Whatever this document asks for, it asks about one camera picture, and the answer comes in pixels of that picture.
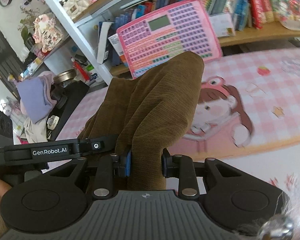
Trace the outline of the olive brown corduroy garment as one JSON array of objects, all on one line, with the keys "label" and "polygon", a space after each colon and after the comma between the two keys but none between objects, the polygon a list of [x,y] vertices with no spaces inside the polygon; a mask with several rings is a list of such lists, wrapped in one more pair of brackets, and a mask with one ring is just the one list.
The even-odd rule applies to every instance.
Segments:
[{"label": "olive brown corduroy garment", "polygon": [[191,126],[203,71],[202,58],[187,51],[135,80],[111,81],[102,105],[86,122],[79,139],[117,135],[116,154],[132,148],[130,176],[117,182],[119,189],[165,189],[161,155]]}]

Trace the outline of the cream white garment pile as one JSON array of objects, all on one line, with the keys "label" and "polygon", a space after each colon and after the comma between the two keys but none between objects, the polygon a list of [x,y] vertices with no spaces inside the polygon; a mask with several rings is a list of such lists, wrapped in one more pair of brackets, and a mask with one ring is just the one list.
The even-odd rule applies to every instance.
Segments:
[{"label": "cream white garment pile", "polygon": [[36,123],[30,118],[26,118],[24,122],[24,132],[29,144],[48,142],[47,116]]}]

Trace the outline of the folded lavender cloth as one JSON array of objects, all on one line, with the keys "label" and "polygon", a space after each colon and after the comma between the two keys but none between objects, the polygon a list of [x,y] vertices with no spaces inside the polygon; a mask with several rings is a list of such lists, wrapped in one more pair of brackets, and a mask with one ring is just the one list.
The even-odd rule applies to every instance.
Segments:
[{"label": "folded lavender cloth", "polygon": [[53,75],[41,75],[17,83],[20,101],[33,123],[46,118],[57,101],[51,98]]}]

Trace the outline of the black side table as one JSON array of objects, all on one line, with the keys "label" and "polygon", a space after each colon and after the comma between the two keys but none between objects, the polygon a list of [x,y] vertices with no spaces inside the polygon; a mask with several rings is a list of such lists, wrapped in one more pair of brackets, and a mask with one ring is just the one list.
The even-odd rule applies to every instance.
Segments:
[{"label": "black side table", "polygon": [[55,141],[62,128],[70,118],[76,107],[86,96],[89,86],[82,81],[74,81],[65,88],[53,85],[52,95],[60,99],[48,118],[58,117],[58,122],[53,130],[47,128],[48,141]]}]

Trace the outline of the pink checkered table mat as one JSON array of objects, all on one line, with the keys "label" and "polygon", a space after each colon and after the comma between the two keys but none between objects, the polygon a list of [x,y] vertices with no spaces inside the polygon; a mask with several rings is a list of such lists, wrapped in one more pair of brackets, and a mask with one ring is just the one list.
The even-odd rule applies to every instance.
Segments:
[{"label": "pink checkered table mat", "polygon": [[[89,94],[58,139],[79,139],[108,87]],[[171,154],[237,158],[300,144],[300,49],[258,51],[204,63],[191,126]]]}]

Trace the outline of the wooden bookshelf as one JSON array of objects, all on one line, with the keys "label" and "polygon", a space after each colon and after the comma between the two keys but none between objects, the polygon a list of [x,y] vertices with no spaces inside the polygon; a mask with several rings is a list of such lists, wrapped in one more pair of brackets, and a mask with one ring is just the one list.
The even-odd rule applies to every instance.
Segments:
[{"label": "wooden bookshelf", "polygon": [[[76,16],[73,22],[79,28],[87,23],[97,23],[98,16],[106,21],[113,21],[115,16],[138,4],[136,0],[98,0]],[[212,22],[212,29],[216,32],[221,47],[300,37],[300,30],[287,29],[280,22],[266,23],[261,29],[246,27],[243,31],[230,30],[230,22],[225,22],[223,25]]]}]

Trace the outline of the metal bowl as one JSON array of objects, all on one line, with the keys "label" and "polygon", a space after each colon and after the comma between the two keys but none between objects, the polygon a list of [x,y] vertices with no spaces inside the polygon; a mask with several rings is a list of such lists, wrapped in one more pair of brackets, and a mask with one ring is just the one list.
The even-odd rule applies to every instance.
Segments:
[{"label": "metal bowl", "polygon": [[65,81],[73,80],[76,77],[76,71],[74,69],[69,69],[58,75],[56,75],[53,80],[55,84],[64,83]]}]

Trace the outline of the pink keyboard learning toy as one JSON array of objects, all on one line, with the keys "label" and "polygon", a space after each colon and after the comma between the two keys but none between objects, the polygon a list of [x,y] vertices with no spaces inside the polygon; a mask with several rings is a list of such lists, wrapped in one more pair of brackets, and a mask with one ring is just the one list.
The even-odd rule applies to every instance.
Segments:
[{"label": "pink keyboard learning toy", "polygon": [[204,62],[223,56],[202,0],[167,5],[119,27],[116,33],[133,79],[185,51]]}]

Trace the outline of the pink flower bouquet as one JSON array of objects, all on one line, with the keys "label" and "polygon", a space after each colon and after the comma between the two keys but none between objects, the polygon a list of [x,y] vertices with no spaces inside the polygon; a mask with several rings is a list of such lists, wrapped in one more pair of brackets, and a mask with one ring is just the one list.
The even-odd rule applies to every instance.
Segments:
[{"label": "pink flower bouquet", "polygon": [[36,44],[40,44],[43,53],[53,50],[62,40],[63,34],[56,28],[55,20],[47,14],[42,14],[34,20],[32,35]]}]

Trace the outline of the white quilted pearl handbag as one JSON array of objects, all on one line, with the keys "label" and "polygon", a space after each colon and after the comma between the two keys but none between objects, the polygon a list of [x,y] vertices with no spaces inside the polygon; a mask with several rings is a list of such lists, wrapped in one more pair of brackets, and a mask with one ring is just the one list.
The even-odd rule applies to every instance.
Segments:
[{"label": "white quilted pearl handbag", "polygon": [[91,0],[61,0],[63,9],[73,20],[91,5]]}]

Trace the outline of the stack of books on shelf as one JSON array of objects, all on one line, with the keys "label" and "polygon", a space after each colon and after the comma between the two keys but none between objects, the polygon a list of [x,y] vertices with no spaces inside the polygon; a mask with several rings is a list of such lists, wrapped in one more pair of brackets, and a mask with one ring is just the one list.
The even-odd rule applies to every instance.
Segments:
[{"label": "stack of books on shelf", "polygon": [[[126,63],[123,49],[116,33],[117,29],[143,15],[158,10],[167,5],[183,0],[136,0],[135,7],[127,9],[116,16],[115,20],[100,22],[98,29],[97,60],[99,63],[111,61],[113,65]],[[251,16],[249,0],[202,0],[211,25],[212,22],[224,24],[230,22],[230,30],[243,31],[244,28],[254,28]],[[300,30],[300,0],[285,0],[281,3],[285,6],[280,23],[287,29]]]}]

